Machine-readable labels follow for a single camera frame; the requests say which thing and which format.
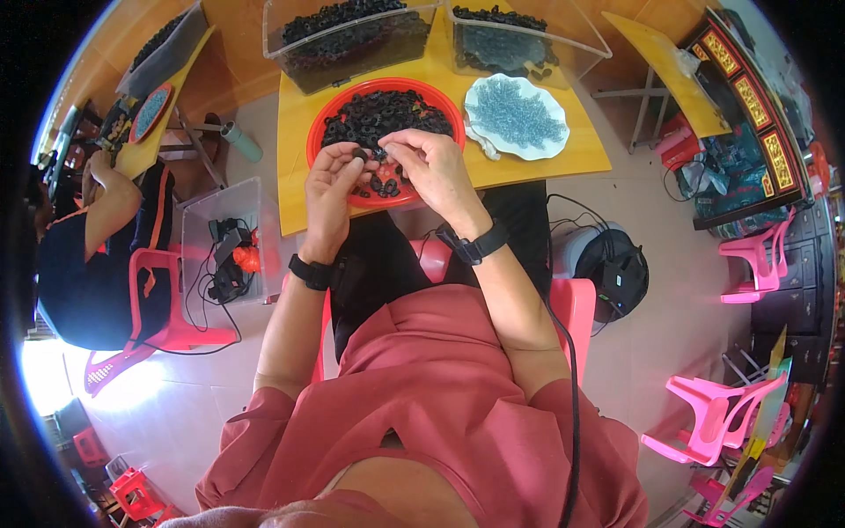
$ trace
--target red plastic bowl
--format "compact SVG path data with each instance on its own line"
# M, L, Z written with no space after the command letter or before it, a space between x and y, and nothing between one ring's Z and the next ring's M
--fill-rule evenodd
M325 119L336 116L341 106L350 102L353 95L366 95L376 90L416 91L426 103L440 109L445 114L446 119L452 124L452 129L455 132L455 142L461 147L461 150L464 150L466 134L464 132L463 116L461 115L461 111L458 110L458 107L455 106L455 103L446 94L430 84L425 84L415 79L383 77L381 79L364 81L343 90L323 107L323 110L320 111L313 123L311 123L311 129L308 131L308 143L306 144L305 155L308 159L309 167L313 166L314 160L320 152L320 144L323 142L323 135L325 134ZM358 207L380 208L403 204L419 198L419 194L411 185L400 184L399 190L399 195L394 198L380 198L376 193L371 193L370 198L362 198L356 194L350 194L349 203Z

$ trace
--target plastic container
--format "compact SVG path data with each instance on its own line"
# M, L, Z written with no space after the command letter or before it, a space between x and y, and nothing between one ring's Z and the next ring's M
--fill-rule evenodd
M464 131L464 121L461 111L455 106L455 103L440 90L437 90L430 84L423 83L415 79L406 79L404 77L383 77L381 79L373 79L356 84L351 88L343 90L336 95L331 101L323 106L323 110L317 114L317 117L311 123L311 129L308 130L308 139L305 146L305 155L308 160L308 166L312 166L317 154L320 152L320 144L323 142L323 135L325 134L325 119L333 117L341 109L341 106L352 100L355 94L366 95L376 90L388 91L399 90L408 91L414 90L431 106L435 106L443 111L446 119L452 124L454 131L454 140L464 150L466 143L466 132ZM349 203L357 207L389 207L398 204L411 202L419 198L419 194L411 185L400 184L400 194L394 198L380 198L375 193L371 193L370 198L362 198L360 196L351 194L349 196Z
M471 11L499 5L500 12L545 19L545 32L509 24L459 19L453 8ZM607 42L572 0L522 2L511 0L446 0L446 35L452 47L452 71L473 77L505 73L534 84L567 89L604 58Z
M161 46L150 54L138 67L126 73L117 85L117 93L144 100L162 83L188 63L197 43L209 29L199 2L183 11L187 13L182 22L167 37Z
M263 302L267 297L281 293L281 282L287 272L287 264L291 255L297 251L294 238L281 237L279 206L262 190L261 180L258 177L252 177L238 185L222 189L187 206L183 211L182 224L183 306L188 306L190 315L200 325L203 324L201 315L203 307L197 293L197 286L203 296L208 297L210 280L202 277L205 273L214 274L216 270L213 254L207 266L204 264L212 244L209 220L227 218L242 219L250 230L258 227L261 259L261 273L255 274L249 290L229 302L227 306L245 302Z
M405 0L407 8L353 20L282 45L285 24L334 3L268 0L264 4L264 56L276 61L305 95L340 86L362 73L421 58L441 4L439 0ZM360 44L351 46L356 39Z

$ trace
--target yellow table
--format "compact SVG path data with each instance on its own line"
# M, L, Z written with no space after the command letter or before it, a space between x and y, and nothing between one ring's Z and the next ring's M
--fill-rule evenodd
M637 141L640 135L642 119L646 113L648 98L654 95L663 95L660 117L657 119L657 127L660 127L668 101L666 98L667 90L669 94L672 94L675 101L678 102L678 106L680 106L681 111L690 122L690 126L696 137L707 138L731 132L731 128L722 116L722 112L704 89L701 88L698 80L687 77L681 72L678 59L675 56L678 48L669 40L669 37L647 25L620 17L617 14L602 11L602 16L628 39L628 42L636 48L650 66L645 89L599 91L593 94L594 98L625 96L641 96L643 98L640 107L640 117L637 120L634 138L631 140L629 152L633 152L634 147L638 143L653 143L653 140L642 143ZM657 76L666 85L665 89L651 87L654 73L657 73Z
M476 78L452 73L450 66L452 50L446 40L443 17L443 9L440 9L434 18L425 55L419 60L366 73L354 78L351 84L345 84L340 88L327 88L309 96L303 95L286 75L281 76L276 159L282 235L291 235L304 231L306 228L303 191L303 182L308 175L308 160L305 155L306 138L314 118L332 97L353 84L365 80L379 77L408 77L429 83L446 94L458 108L463 107L464 95ZM587 172L605 172L612 168L596 129L592 126L575 92L547 90L566 111L566 124L570 127L570 138L563 152L554 158L539 161L524 161L514 155L502 153L501 160L491 161L484 155L478 143L467 139L464 161L472 184L476 188ZM352 208L353 215L363 215L373 211Z
M188 62L182 69L174 73L172 77L167 80L168 83L173 85L173 95L170 98L170 102L167 103L167 109L162 115L161 120L155 125L155 128L153 128L150 134L147 135L147 137L140 143L126 143L123 145L120 152L117 153L117 162L114 166L116 171L128 176L129 178L135 179L155 164L155 161L158 159L159 148L161 147L161 138L167 130L167 123L170 121L171 112L173 112L173 109L176 108L176 101L178 100L179 93L182 91L182 87L185 84L185 79L188 77L188 72L191 71L191 67L197 60L199 52L203 50L205 43L209 40L211 34L215 32L216 28L217 26L213 25L205 32L203 37L197 43L197 47L194 49L194 53L188 59ZM185 128L187 122L184 122L181 116L179 121L183 125L183 128ZM190 130L187 132L193 143L193 139L195 139L193 132ZM202 158L204 150L200 148L198 152Z

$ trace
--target person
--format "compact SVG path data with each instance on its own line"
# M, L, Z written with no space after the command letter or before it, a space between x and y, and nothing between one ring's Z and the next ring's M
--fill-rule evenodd
M340 375L309 384L324 293L292 274L252 399L223 427L196 487L202 513L162 528L559 525L572 382L541 298L550 284L545 187L492 189L481 200L451 138L404 130L379 145L458 237L473 241L495 219L508 243L471 268L453 255L433 285L385 212L349 219L347 196L377 162L353 157L354 143L322 149L305 182L298 258L364 262L354 284L331 290ZM569 525L643 526L637 437L578 397L581 477Z
M213 143L204 141L207 151L213 151ZM82 207L72 214L53 219L43 183L30 196L39 241L38 312L60 339L93 351L123 350L132 336L129 259L139 248L168 248L176 182L171 169L182 180L205 174L197 160L167 165L158 160L136 185L112 168L111 159L104 150L88 159ZM95 199L100 187L103 192ZM142 269L135 280L141 316L135 339L140 342L170 318L172 285L166 269Z

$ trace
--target woman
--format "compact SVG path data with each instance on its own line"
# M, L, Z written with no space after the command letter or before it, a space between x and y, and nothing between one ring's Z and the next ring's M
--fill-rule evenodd
M509 243L469 273L453 258L444 284L432 285L386 215L349 221L347 196L374 162L353 158L355 144L323 149L305 182L308 234L298 257L365 263L347 294L332 291L340 376L308 385L324 293L292 275L264 336L253 397L224 426L221 453L197 486L208 511L167 528L560 522L572 392L537 293L548 288L537 260L548 237L543 187L493 190L483 202L450 138L404 130L379 144L459 238L490 231L492 210L508 224ZM636 436L600 418L584 395L579 405L581 483L570 525L643 526Z

